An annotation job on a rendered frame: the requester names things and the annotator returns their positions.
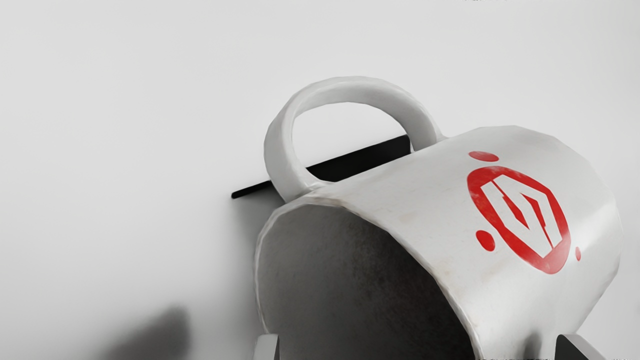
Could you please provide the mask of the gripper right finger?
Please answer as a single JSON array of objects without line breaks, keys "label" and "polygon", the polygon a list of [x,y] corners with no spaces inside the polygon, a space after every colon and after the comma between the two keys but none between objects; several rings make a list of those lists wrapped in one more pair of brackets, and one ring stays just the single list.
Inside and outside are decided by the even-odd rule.
[{"label": "gripper right finger", "polygon": [[607,360],[607,358],[578,333],[567,333],[557,337],[555,360]]}]

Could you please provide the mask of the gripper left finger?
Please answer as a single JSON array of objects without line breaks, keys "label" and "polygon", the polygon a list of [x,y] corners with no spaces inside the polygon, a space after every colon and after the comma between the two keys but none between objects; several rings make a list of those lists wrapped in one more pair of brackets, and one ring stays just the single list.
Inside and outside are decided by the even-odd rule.
[{"label": "gripper left finger", "polygon": [[276,333],[260,335],[254,344],[253,360],[281,360],[279,335]]}]

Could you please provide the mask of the white mug with red print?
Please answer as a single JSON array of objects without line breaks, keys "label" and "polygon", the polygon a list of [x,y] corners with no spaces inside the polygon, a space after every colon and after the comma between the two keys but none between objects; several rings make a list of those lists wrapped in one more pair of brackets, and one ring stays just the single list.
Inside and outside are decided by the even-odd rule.
[{"label": "white mug with red print", "polygon": [[[311,174],[295,119],[347,102],[398,121],[413,152],[337,182]],[[259,234],[254,289],[281,360],[553,359],[618,272],[617,203],[589,161],[519,126],[445,137],[385,80],[301,89],[263,157],[285,203]]]}]

